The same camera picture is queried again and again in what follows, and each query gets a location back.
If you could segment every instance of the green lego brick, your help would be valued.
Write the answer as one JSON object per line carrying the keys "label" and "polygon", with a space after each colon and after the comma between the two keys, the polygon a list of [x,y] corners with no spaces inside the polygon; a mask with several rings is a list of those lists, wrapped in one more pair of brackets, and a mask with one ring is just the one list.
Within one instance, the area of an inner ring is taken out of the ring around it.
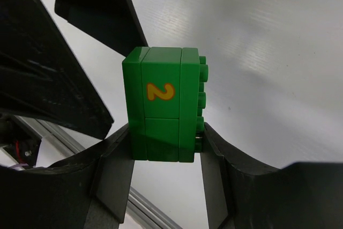
{"label": "green lego brick", "polygon": [[147,160],[141,62],[150,48],[135,48],[122,63],[132,157]]}
{"label": "green lego brick", "polygon": [[145,119],[149,161],[178,161],[178,126],[178,119]]}
{"label": "green lego brick", "polygon": [[142,61],[146,118],[179,118],[181,51],[181,48],[153,47]]}
{"label": "green lego brick", "polygon": [[194,162],[196,131],[203,130],[201,116],[205,107],[204,84],[200,83],[200,58],[198,49],[183,48],[180,75],[180,135],[179,162]]}

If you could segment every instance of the number 2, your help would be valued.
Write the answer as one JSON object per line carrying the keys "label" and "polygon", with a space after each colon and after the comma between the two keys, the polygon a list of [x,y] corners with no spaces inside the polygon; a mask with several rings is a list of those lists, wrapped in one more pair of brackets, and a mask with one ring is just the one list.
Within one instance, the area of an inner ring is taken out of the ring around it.
{"label": "number 2", "polygon": [[159,88],[156,87],[153,83],[148,83],[146,85],[148,100],[154,101],[156,97],[162,100],[170,100],[175,96],[175,88],[172,84],[165,84],[165,92],[162,92]]}

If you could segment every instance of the black plastic part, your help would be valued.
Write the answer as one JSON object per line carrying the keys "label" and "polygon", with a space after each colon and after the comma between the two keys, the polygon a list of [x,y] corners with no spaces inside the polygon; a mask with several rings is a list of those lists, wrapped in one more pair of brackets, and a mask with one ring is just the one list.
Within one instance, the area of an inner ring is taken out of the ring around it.
{"label": "black plastic part", "polygon": [[0,112],[105,138],[113,119],[40,0],[0,0]]}
{"label": "black plastic part", "polygon": [[123,56],[147,46],[132,0],[56,0],[55,12]]}
{"label": "black plastic part", "polygon": [[205,124],[201,154],[212,228],[343,228],[343,164],[268,166]]}
{"label": "black plastic part", "polygon": [[[125,126],[48,168],[19,172],[0,166],[1,228],[118,228],[124,220],[134,165],[128,136]],[[117,165],[112,166],[108,157],[115,157]],[[90,192],[94,184],[98,185],[95,195]],[[113,191],[111,206],[98,193],[102,189]]]}

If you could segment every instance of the red wire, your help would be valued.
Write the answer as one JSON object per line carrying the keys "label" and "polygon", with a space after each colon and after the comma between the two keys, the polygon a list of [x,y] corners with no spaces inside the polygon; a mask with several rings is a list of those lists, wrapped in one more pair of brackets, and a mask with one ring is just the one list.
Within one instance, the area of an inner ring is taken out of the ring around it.
{"label": "red wire", "polygon": [[25,163],[25,162],[21,159],[21,156],[20,156],[19,141],[16,141],[16,152],[17,152],[17,156],[18,156],[19,162],[20,162],[20,163]]}

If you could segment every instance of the green duplo block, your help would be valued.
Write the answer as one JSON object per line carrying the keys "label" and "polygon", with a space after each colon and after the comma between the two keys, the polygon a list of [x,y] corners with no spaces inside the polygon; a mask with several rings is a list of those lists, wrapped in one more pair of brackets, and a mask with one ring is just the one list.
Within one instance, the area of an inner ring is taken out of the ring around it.
{"label": "green duplo block", "polygon": [[198,49],[183,48],[181,56],[180,75],[180,135],[179,162],[194,162],[196,131],[203,129],[202,114],[205,105],[203,99],[199,101],[199,91],[204,90],[200,82],[200,59]]}
{"label": "green duplo block", "polygon": [[179,118],[181,51],[181,48],[153,47],[142,61],[146,118]]}
{"label": "green duplo block", "polygon": [[178,119],[145,119],[149,161],[178,161]]}
{"label": "green duplo block", "polygon": [[132,157],[147,160],[141,62],[150,48],[135,48],[122,63]]}

